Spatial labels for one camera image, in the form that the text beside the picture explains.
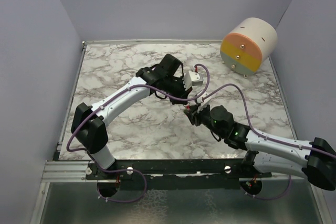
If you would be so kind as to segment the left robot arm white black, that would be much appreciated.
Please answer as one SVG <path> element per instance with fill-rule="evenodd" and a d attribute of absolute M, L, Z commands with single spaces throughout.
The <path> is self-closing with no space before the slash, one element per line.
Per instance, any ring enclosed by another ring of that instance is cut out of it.
<path fill-rule="evenodd" d="M 139 69 L 135 77 L 109 97 L 90 106 L 81 103 L 76 107 L 71 133 L 99 164 L 102 178 L 110 179 L 116 172 L 115 158 L 107 147 L 107 126 L 134 103 L 156 92 L 139 85 L 146 84 L 173 97 L 187 99 L 192 89 L 185 88 L 184 76 L 174 76 L 179 68 L 183 68 L 183 63 L 167 54 L 158 64 Z"/>

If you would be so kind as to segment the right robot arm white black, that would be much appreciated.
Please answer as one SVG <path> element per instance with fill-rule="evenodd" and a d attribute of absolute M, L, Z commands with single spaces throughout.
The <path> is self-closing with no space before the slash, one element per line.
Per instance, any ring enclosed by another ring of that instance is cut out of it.
<path fill-rule="evenodd" d="M 246 177 L 260 173 L 282 173 L 305 178 L 324 190 L 335 190 L 335 150 L 324 139 L 292 140 L 254 130 L 234 121 L 222 105 L 191 105 L 184 114 L 194 126 L 204 125 L 216 141 L 246 151 L 241 171 Z"/>

